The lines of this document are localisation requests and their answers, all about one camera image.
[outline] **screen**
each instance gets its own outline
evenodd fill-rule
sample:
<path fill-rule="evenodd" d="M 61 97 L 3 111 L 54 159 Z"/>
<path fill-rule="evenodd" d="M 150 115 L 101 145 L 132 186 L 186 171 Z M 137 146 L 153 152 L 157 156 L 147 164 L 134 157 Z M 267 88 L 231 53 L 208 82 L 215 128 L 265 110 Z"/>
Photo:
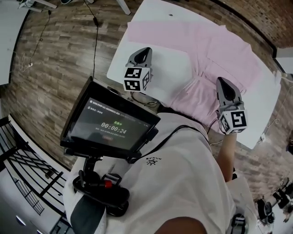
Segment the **screen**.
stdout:
<path fill-rule="evenodd" d="M 90 98 L 69 137 L 129 150 L 149 127 L 150 124 Z"/>

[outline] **white cube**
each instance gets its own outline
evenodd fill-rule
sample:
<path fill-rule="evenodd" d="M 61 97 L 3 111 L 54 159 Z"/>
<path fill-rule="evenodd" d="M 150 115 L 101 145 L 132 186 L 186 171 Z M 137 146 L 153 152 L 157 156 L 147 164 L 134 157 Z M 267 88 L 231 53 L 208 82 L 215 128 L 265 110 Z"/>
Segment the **white cube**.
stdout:
<path fill-rule="evenodd" d="M 150 68 L 125 67 L 123 87 L 125 91 L 141 92 L 151 81 Z"/>
<path fill-rule="evenodd" d="M 246 116 L 246 110 L 222 112 L 219 118 L 222 131 L 226 134 L 234 134 L 244 131 L 247 128 Z"/>

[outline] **pink garment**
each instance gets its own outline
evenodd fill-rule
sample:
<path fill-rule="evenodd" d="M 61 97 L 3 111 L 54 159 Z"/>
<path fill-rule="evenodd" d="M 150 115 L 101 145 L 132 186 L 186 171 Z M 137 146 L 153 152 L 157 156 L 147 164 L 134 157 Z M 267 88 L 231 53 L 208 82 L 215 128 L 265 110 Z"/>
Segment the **pink garment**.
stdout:
<path fill-rule="evenodd" d="M 129 41 L 188 54 L 193 80 L 165 105 L 207 126 L 217 118 L 219 76 L 235 84 L 242 94 L 260 78 L 261 69 L 250 45 L 225 26 L 191 21 L 134 21 L 128 23 L 127 32 Z M 217 122 L 212 129 L 220 132 Z"/>

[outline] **forearm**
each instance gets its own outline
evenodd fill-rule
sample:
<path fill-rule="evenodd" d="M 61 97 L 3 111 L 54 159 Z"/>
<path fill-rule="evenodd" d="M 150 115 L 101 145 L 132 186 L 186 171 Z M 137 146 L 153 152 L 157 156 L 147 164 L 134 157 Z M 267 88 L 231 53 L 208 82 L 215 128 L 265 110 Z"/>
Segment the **forearm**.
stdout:
<path fill-rule="evenodd" d="M 232 180 L 237 134 L 225 135 L 217 163 L 226 182 Z"/>

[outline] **white shirt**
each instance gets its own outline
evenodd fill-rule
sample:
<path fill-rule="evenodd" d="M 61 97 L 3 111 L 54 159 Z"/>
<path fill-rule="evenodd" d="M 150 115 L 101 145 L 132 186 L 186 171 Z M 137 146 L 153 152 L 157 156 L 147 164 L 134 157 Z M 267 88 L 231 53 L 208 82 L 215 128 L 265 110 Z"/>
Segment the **white shirt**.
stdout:
<path fill-rule="evenodd" d="M 207 138 L 204 128 L 192 120 L 170 113 L 158 115 L 161 118 L 156 126 L 159 133 L 141 149 L 142 155 L 182 124 L 195 127 Z M 208 234 L 226 233 L 236 211 L 233 198 L 237 195 L 232 197 L 201 133 L 183 128 L 157 152 L 133 165 L 113 158 L 96 163 L 95 171 L 101 176 L 118 172 L 123 177 L 120 185 L 130 192 L 126 214 L 119 218 L 107 216 L 106 234 L 154 234 L 164 222 L 176 217 L 199 220 Z M 79 158 L 78 161 L 71 171 L 72 178 L 83 166 L 84 160 Z M 66 209 L 66 212 L 70 216 L 72 211 Z"/>

